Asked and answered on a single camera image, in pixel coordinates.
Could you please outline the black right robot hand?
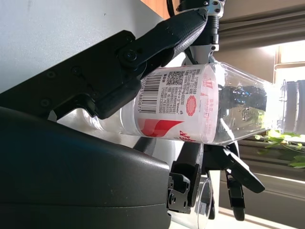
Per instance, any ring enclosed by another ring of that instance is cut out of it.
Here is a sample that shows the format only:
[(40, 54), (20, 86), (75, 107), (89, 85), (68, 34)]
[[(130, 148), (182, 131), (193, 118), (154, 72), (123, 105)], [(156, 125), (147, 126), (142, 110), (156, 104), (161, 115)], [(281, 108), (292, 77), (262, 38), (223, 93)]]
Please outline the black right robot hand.
[(266, 107), (255, 78), (208, 61), (168, 68), (201, 34), (205, 8), (123, 30), (0, 95), (0, 226), (6, 229), (166, 229), (204, 215), (202, 172), (224, 170), (238, 219), (243, 187), (264, 191), (222, 114)]

